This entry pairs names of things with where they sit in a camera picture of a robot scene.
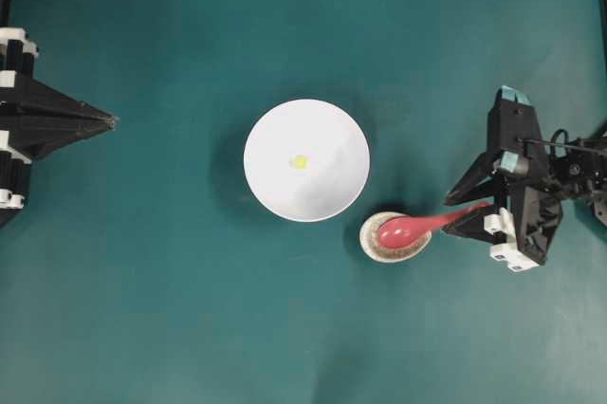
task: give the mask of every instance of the red spoon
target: red spoon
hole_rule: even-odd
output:
[[[384,248],[406,248],[430,230],[440,229],[456,221],[465,214],[478,208],[488,207],[489,203],[480,202],[462,210],[446,212],[436,216],[410,217],[399,216],[390,219],[377,230],[377,240]]]

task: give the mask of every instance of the black metal frame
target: black metal frame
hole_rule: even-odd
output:
[[[20,28],[9,28],[10,0],[0,0],[0,131],[8,146],[0,150],[0,228],[18,214],[29,197],[31,161],[75,141],[114,129],[116,118],[76,101],[33,78],[38,48]]]
[[[564,156],[557,155],[557,147],[565,149]],[[513,215],[517,250],[543,265],[562,219],[562,200],[586,203],[607,227],[607,137],[569,141],[560,129],[544,141],[526,95],[502,87],[487,119],[487,148],[447,194],[445,205],[488,197],[493,197],[493,205],[463,216],[443,231],[502,244],[504,238],[486,233],[484,219],[507,209]]]

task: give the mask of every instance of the green table surface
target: green table surface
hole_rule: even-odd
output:
[[[385,266],[386,208],[441,212],[497,88],[543,134],[607,118],[599,0],[13,0],[36,77],[120,117],[33,169],[0,232],[0,401],[604,403],[607,235],[564,206],[546,266],[513,274],[437,233]],[[364,129],[339,216],[266,211],[248,130],[291,99]]]

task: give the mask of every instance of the white connector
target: white connector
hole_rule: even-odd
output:
[[[533,260],[518,250],[516,244],[516,231],[512,213],[506,208],[500,208],[499,214],[485,216],[485,231],[494,235],[502,232],[506,235],[506,242],[494,245],[489,250],[492,259],[498,262],[507,262],[507,266],[514,272],[525,271],[538,266]]]
[[[19,159],[27,165],[31,164],[31,159],[9,146],[9,131],[0,131],[0,151],[8,151],[12,159]],[[0,209],[21,210],[25,201],[26,198],[19,193],[12,193],[9,189],[0,189]]]
[[[15,70],[0,70],[0,88],[14,88],[16,76]]]
[[[0,28],[0,46],[7,46],[9,41],[21,41],[23,43],[23,52],[34,55],[38,58],[38,46],[35,42],[28,39],[28,35],[23,28]]]

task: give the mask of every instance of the teal tape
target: teal tape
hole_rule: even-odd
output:
[[[529,98],[527,97],[527,95],[523,91],[517,91],[516,92],[516,100],[519,103],[523,103],[525,105],[531,105],[531,102],[529,102]]]
[[[502,86],[502,99],[515,101],[524,105],[531,105],[529,98],[523,91],[519,91],[518,89],[514,89],[506,85]]]
[[[500,160],[500,168],[513,174],[518,161],[519,155],[516,153],[510,153],[509,151],[504,151],[502,154],[502,160]]]
[[[509,86],[502,86],[502,99],[507,99],[509,101],[516,100],[516,89],[513,89]]]

